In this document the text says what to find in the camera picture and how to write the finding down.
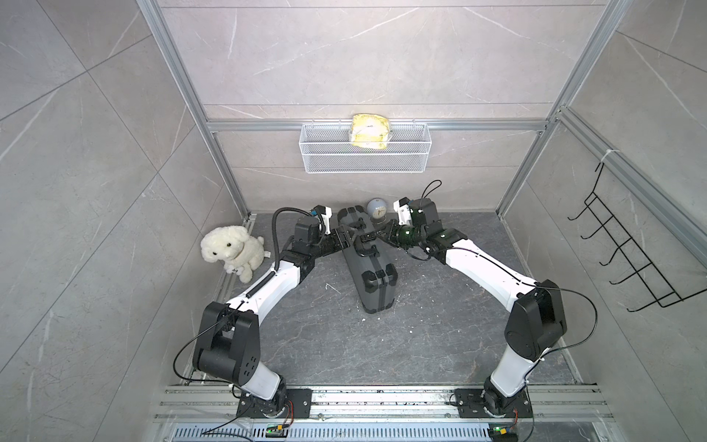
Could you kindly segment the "aluminium mounting rail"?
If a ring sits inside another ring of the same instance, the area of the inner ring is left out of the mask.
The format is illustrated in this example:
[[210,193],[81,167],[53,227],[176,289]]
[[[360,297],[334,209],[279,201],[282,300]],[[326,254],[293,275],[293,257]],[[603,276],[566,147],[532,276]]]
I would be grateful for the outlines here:
[[[476,386],[305,386],[289,392],[298,422],[370,420],[474,422],[589,422],[614,420],[594,385],[531,385],[504,415],[486,411]],[[238,414],[285,420],[286,411],[260,411],[248,397],[219,386],[167,387],[155,399],[151,415],[164,422],[222,423]]]

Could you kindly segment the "yellow packet in basket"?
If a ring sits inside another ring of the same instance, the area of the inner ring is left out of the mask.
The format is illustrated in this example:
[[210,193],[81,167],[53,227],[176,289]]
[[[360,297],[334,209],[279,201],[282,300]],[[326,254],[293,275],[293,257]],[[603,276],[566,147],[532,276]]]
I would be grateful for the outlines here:
[[390,141],[390,121],[377,114],[355,114],[349,132],[354,147],[385,149]]

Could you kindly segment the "small grey globe ball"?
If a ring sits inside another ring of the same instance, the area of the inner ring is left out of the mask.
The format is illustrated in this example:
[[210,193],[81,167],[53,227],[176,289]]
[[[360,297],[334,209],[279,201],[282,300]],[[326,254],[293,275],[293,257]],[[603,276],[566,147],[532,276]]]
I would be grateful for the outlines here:
[[388,213],[388,203],[381,198],[374,198],[367,203],[366,211],[374,224],[384,222]]

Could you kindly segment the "grey poker set case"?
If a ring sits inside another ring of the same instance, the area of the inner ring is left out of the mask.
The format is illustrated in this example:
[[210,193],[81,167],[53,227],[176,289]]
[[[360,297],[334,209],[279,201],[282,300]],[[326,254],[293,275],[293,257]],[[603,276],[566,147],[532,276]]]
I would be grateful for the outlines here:
[[338,230],[344,235],[342,250],[361,304],[366,313],[389,309],[395,300],[398,272],[381,248],[376,229],[362,206],[337,213]]

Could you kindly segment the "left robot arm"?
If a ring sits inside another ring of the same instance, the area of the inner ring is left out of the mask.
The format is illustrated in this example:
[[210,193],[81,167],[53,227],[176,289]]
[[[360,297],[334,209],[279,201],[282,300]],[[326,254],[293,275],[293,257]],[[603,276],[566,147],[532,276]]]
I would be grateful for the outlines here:
[[[278,215],[301,215],[294,236],[284,249],[277,242]],[[288,403],[285,379],[261,362],[260,326],[268,313],[315,267],[316,259],[345,248],[341,235],[331,229],[333,212],[327,206],[309,211],[283,207],[272,216],[274,264],[251,287],[226,303],[212,302],[204,310],[191,364],[208,375],[211,383],[228,384],[241,392],[265,415],[277,416]]]

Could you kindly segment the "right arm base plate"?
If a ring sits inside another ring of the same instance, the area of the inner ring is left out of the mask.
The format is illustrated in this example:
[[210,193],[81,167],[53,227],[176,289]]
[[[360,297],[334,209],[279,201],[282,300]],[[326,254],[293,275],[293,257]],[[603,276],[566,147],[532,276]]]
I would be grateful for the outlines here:
[[461,418],[516,419],[534,416],[527,389],[509,398],[483,388],[456,389],[450,396],[449,404],[457,408]]

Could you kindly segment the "white plush dog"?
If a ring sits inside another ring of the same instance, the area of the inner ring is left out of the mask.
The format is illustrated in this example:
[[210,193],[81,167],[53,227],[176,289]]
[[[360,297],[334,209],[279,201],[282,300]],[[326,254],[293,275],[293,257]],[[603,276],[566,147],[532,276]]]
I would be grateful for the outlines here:
[[215,228],[200,243],[201,254],[207,263],[222,261],[228,274],[236,274],[239,281],[248,284],[270,253],[264,249],[264,238],[253,237],[243,226]]

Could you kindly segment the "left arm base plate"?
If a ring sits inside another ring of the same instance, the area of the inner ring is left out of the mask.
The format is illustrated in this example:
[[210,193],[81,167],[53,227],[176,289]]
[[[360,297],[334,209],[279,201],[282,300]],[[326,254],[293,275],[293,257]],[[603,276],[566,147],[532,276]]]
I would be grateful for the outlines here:
[[276,392],[274,398],[266,401],[249,393],[241,394],[238,416],[252,418],[307,419],[310,416],[313,390],[287,388]]

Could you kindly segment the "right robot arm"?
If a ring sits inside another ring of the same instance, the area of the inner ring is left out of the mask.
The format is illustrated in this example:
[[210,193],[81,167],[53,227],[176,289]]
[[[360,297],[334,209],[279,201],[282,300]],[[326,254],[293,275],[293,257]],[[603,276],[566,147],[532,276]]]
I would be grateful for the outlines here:
[[543,357],[561,349],[555,345],[568,324],[563,307],[564,288],[551,280],[524,276],[484,252],[456,228],[446,228],[436,204],[425,188],[420,198],[401,198],[393,204],[397,217],[386,219],[383,208],[369,208],[377,235],[402,250],[419,248],[427,259],[436,259],[471,278],[509,312],[504,338],[506,350],[484,381],[482,400],[487,414],[502,417],[518,409],[528,376]]

